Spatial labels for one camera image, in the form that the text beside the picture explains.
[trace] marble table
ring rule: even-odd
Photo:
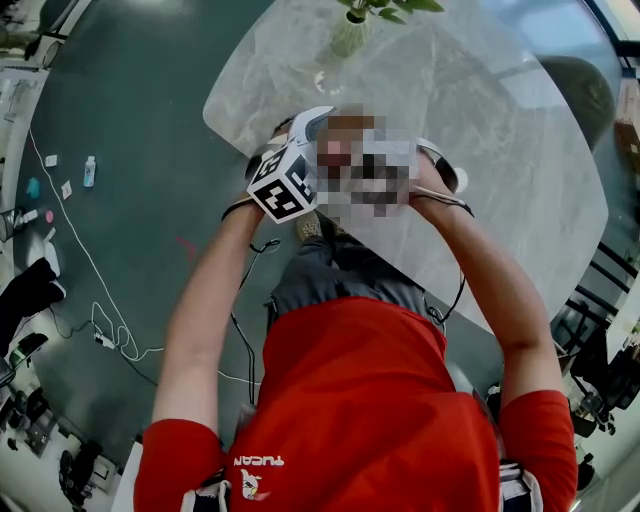
[[[239,43],[204,108],[208,126],[245,155],[287,116],[361,103],[444,150],[469,176],[461,197],[523,266],[554,316],[584,274],[607,220],[595,163],[560,92],[536,59],[476,0],[371,19],[349,59],[328,51],[344,6],[275,0]],[[451,304],[459,268],[410,209],[344,226]],[[467,289],[457,311],[488,328]]]

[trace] red t-shirt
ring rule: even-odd
[[[284,315],[265,344],[257,413],[228,455],[197,423],[146,431],[136,511],[179,511],[223,466],[234,512],[497,511],[495,433],[475,399],[455,391],[445,347],[428,320],[371,299]],[[500,430],[507,457],[538,479],[545,511],[567,511],[577,482],[567,399],[522,396]]]

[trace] wrist strap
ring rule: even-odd
[[[245,197],[244,199],[240,199],[240,201],[236,201],[231,206],[229,206],[229,208],[225,210],[225,212],[222,214],[222,218],[220,219],[220,222],[222,222],[226,218],[226,216],[229,215],[233,210],[237,210],[241,206],[244,206],[245,204],[249,204],[249,203],[255,203],[255,200],[253,199],[253,197]]]

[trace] electrical cord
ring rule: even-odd
[[[98,279],[100,280],[100,283],[102,284],[102,287],[104,288],[104,291],[107,295],[107,298],[109,299],[109,302],[111,303],[111,306],[113,307],[113,309],[115,310],[115,312],[118,315],[118,319],[121,322],[121,325],[118,326],[116,333],[117,333],[117,337],[114,336],[114,329],[113,329],[113,322],[111,321],[111,319],[106,315],[106,313],[104,312],[104,310],[102,309],[102,306],[100,306],[100,304],[98,302],[94,302],[93,306],[91,308],[91,321],[90,323],[93,324],[94,328],[97,330],[97,332],[102,333],[102,331],[100,330],[100,328],[96,325],[95,321],[94,321],[94,312],[95,312],[95,307],[99,307],[100,311],[102,312],[102,314],[104,315],[104,317],[107,319],[107,321],[109,322],[110,326],[111,326],[111,340],[113,342],[114,345],[116,345],[116,347],[118,348],[118,352],[120,352],[120,354],[124,357],[124,359],[128,362],[128,363],[137,363],[140,362],[142,359],[144,359],[147,354],[150,354],[152,352],[161,352],[164,350],[164,347],[157,347],[157,348],[148,348],[146,349],[142,355],[140,355],[140,351],[138,350],[138,345],[136,344],[136,341],[133,337],[133,335],[131,334],[131,331],[129,330],[129,327],[127,326],[127,323],[124,320],[124,317],[122,316],[122,313],[120,313],[120,310],[118,309],[118,306],[116,306],[115,301],[113,300],[113,297],[111,296],[111,293],[109,291],[109,288],[107,287],[107,284],[105,283],[104,279],[102,278],[102,275],[100,274],[100,272],[98,271],[98,267],[96,266],[95,262],[93,261],[93,258],[91,257],[91,254],[89,254],[89,251],[87,250],[87,248],[84,246],[84,244],[82,243],[82,241],[80,240],[80,237],[78,236],[78,233],[73,225],[73,223],[71,222],[71,219],[69,218],[69,215],[67,214],[67,211],[64,207],[64,203],[62,201],[62,199],[60,198],[60,195],[58,194],[58,191],[56,189],[56,186],[53,182],[53,178],[51,177],[51,174],[49,174],[49,172],[47,171],[45,165],[44,165],[44,160],[42,158],[42,154],[40,153],[40,151],[38,150],[38,146],[36,144],[36,140],[33,136],[33,131],[31,130],[31,127],[29,127],[29,137],[31,138],[31,143],[33,144],[33,149],[35,150],[37,156],[38,156],[38,160],[40,162],[40,167],[42,168],[42,171],[44,172],[44,174],[47,176],[47,178],[49,179],[49,184],[51,185],[51,190],[53,191],[54,195],[56,196],[56,199],[58,200],[58,203],[60,205],[60,209],[62,211],[62,214],[64,216],[64,218],[66,219],[67,223],[69,224],[69,227],[71,228],[71,232],[73,233],[73,236],[75,237],[76,241],[78,242],[78,245],[80,245],[80,248],[83,250],[83,252],[85,253],[85,255],[87,256],[87,259],[89,260],[89,263],[91,263],[91,266],[93,267],[93,270],[95,271],[96,275],[98,276]],[[121,332],[126,333],[127,339],[126,341],[122,342],[121,341]],[[133,350],[135,351],[133,356],[127,354],[125,352],[125,348],[127,346],[129,346],[129,344],[132,345]],[[218,373],[230,380],[237,380],[240,382],[247,382],[249,383],[252,387],[256,386],[256,385],[260,385],[260,383],[256,383],[256,382],[250,382],[249,380],[246,379],[241,379],[239,377],[233,377],[230,375],[227,375],[224,372],[221,372],[218,370]],[[153,383],[153,381],[151,379],[149,379],[148,377],[144,376],[143,374],[140,374],[143,378],[145,378],[145,380],[148,380],[150,382]]]
[[[443,203],[449,206],[458,206],[463,210],[465,210],[467,213],[469,213],[469,215],[471,215],[473,218],[475,218],[475,215],[471,211],[471,208],[469,207],[469,205],[465,203],[462,199],[458,199],[457,197],[453,197],[453,196],[448,196],[446,194],[441,194],[440,192],[435,192],[433,190],[428,190],[426,188],[422,188],[417,185],[413,185],[411,187],[411,192],[413,194],[413,197],[426,197],[428,199],[432,199],[434,201],[438,201],[439,203]],[[453,304],[451,305],[451,307],[449,308],[449,311],[447,311],[447,313],[444,316],[442,316],[440,311],[436,308],[427,309],[427,314],[429,314],[429,316],[431,316],[434,319],[434,322],[436,324],[440,326],[445,325],[445,322],[449,319],[449,317],[451,316],[451,313],[453,313],[453,311],[456,309],[458,302],[460,302],[460,297],[462,297],[462,292],[464,291],[464,287],[466,284],[467,284],[467,278],[464,276],[461,270],[460,271],[460,287],[458,288],[458,293],[456,294],[456,298],[453,301]],[[429,309],[434,310],[432,311],[432,313],[437,312],[437,315],[429,313]]]
[[[261,254],[265,253],[271,247],[276,247],[275,250],[277,250],[277,247],[279,245],[280,245],[280,240],[278,238],[274,238],[273,240],[270,240],[269,242],[264,244],[261,249],[256,249],[256,247],[253,244],[249,244],[249,247],[251,248],[251,250],[255,252],[255,256],[253,257],[253,260],[251,260],[251,264],[249,265],[247,272],[242,278],[242,281],[240,281],[240,286],[238,287],[238,293],[240,293],[240,290],[242,290],[244,283],[247,281],[247,279],[251,275],[251,272],[253,271],[253,267],[255,267],[255,264],[258,261],[258,257]],[[236,318],[236,315],[234,314],[233,309],[231,310],[230,316],[231,316],[231,321],[233,322],[233,325],[238,331],[238,334],[240,334],[240,338],[242,339],[242,342],[244,343],[244,346],[247,349],[247,354],[249,356],[249,380],[248,380],[249,403],[251,405],[255,405],[255,387],[260,385],[260,383],[256,383],[256,354],[253,351],[253,348],[251,347],[251,345],[249,344],[249,341],[247,340],[247,337],[245,336],[244,332],[242,331],[242,328],[240,327],[240,323],[238,322],[238,319]],[[243,379],[237,379],[237,378],[234,378],[233,380],[244,381]]]

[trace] water bottle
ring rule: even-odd
[[[84,164],[83,185],[87,188],[93,187],[96,178],[96,157],[90,156]]]

